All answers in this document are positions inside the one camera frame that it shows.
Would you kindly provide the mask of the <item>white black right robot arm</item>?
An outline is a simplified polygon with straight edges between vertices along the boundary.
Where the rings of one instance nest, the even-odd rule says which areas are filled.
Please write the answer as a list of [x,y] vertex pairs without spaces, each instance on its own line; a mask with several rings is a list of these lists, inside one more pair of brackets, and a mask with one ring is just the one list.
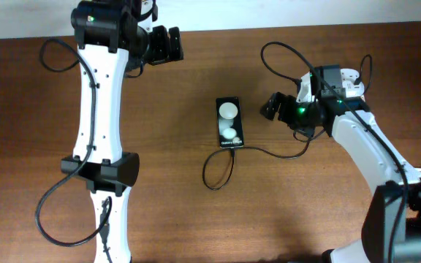
[[322,126],[350,155],[373,194],[361,238],[323,262],[421,262],[421,171],[392,146],[361,98],[299,102],[274,93],[261,107],[292,130]]

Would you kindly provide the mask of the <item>black smartphone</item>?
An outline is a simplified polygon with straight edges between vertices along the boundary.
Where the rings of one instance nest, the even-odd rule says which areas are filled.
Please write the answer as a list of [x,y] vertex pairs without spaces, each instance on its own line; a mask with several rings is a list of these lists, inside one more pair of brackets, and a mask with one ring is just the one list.
[[241,148],[244,134],[239,98],[221,97],[216,99],[217,127],[221,148]]

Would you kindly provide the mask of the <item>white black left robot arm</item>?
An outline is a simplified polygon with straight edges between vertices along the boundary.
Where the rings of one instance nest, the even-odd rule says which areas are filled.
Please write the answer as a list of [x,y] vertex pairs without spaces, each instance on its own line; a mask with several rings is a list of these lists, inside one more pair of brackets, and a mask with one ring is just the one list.
[[155,25],[155,1],[82,1],[71,14],[82,58],[80,125],[64,173],[86,182],[94,205],[95,262],[130,262],[127,209],[140,168],[121,146],[121,91],[129,72],[183,59],[177,27]]

